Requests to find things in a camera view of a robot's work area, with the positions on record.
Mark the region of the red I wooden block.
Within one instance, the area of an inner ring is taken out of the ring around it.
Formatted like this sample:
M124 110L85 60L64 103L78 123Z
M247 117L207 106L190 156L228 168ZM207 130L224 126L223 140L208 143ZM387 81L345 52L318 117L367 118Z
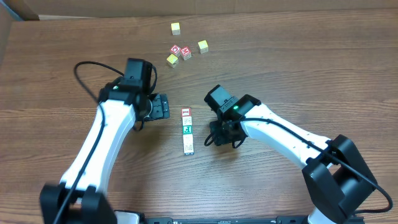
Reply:
M191 108L182 108L181 115L182 117L191 116L192 115Z

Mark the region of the white K wooden block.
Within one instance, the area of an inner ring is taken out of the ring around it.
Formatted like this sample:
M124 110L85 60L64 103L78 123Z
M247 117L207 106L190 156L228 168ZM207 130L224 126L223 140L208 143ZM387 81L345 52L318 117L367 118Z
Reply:
M183 116L182 117L182 125L183 126L191 126L192 123L192 117L191 116Z

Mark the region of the green wooden block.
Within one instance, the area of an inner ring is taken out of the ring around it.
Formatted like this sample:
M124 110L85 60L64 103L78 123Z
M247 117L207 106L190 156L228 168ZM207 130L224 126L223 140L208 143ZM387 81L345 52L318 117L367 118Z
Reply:
M192 134L193 133L192 125L183 126L182 131L183 134Z

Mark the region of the white patterned wooden block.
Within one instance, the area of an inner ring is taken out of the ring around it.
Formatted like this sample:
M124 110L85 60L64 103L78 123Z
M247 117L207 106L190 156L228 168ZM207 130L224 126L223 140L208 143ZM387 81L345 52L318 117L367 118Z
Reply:
M193 134L184 134L183 135L183 144L184 145L192 145L193 144Z

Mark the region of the white and blue block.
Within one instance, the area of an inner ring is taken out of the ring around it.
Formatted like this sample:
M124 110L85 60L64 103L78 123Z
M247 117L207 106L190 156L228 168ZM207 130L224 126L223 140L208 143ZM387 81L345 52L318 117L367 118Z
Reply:
M194 155L194 147L193 144L184 144L183 145L183 153L185 155Z

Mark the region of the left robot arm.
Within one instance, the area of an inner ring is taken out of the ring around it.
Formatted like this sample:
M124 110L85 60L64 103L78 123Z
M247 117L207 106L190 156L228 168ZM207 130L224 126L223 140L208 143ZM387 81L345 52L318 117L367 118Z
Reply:
M106 198L121 145L136 122L167 119L165 94L155 93L156 67L129 58L126 69L95 96L96 116L77 157L58 185L44 185L39 201L45 223L145 223L144 214L115 210Z

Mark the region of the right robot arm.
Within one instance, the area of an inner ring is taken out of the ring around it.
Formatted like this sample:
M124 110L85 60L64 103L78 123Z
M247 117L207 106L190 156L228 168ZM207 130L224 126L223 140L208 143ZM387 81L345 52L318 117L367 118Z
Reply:
M237 98L217 85L204 101L217 115L205 145L261 141L292 161L303 174L315 206L308 223L350 223L377 183L354 142L312 134L277 116L260 100Z

